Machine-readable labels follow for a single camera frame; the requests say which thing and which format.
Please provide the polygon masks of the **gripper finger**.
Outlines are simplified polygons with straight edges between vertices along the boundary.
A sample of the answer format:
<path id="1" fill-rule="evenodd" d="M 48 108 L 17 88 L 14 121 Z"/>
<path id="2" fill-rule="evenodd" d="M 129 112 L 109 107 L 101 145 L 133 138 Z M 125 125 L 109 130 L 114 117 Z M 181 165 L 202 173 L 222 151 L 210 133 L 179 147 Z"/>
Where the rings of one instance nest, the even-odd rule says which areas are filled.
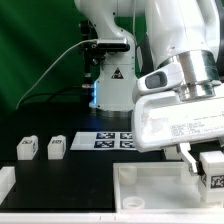
<path id="1" fill-rule="evenodd" d="M 191 145 L 189 142 L 179 143 L 177 153 L 180 158 L 188 165 L 189 172 L 192 176 L 198 175 L 198 163 L 190 154 Z"/>

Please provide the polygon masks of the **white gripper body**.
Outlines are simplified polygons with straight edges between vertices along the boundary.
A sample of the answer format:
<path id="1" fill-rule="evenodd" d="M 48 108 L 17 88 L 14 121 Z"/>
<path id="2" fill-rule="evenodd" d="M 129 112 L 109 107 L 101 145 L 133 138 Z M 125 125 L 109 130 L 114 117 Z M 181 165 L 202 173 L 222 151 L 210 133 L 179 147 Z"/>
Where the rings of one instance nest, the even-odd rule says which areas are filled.
<path id="1" fill-rule="evenodd" d="M 132 114 L 132 136 L 140 152 L 224 136 L 224 97 L 179 102 L 173 91 L 141 97 Z"/>

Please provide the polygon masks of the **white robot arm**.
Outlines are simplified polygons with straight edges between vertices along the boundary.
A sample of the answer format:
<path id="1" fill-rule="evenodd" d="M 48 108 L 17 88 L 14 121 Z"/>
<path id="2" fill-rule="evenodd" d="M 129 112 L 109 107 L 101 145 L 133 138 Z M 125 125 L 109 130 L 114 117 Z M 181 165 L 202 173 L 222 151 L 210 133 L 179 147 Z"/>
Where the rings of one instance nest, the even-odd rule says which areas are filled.
<path id="1" fill-rule="evenodd" d="M 216 0 L 74 0 L 96 30 L 100 76 L 90 107 L 131 118 L 140 152 L 175 148 L 192 174 L 192 144 L 224 138 Z"/>

